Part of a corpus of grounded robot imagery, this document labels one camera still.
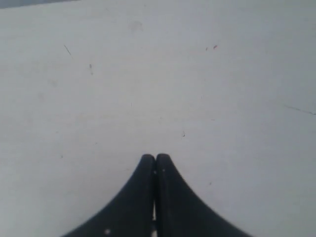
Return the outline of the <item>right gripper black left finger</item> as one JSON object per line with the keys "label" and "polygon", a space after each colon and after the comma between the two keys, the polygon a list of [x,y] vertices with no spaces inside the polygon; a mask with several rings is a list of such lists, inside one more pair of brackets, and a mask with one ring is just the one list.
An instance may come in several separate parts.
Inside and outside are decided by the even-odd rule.
{"label": "right gripper black left finger", "polygon": [[143,155],[130,179],[96,215],[67,237],[150,237],[154,209],[155,158]]}

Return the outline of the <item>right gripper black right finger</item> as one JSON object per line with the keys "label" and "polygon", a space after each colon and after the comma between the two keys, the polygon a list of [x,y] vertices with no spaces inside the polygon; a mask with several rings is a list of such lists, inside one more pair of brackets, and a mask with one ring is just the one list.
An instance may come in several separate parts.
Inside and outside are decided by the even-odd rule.
{"label": "right gripper black right finger", "polygon": [[250,236],[208,207],[188,186],[169,155],[159,154],[156,168],[159,237]]}

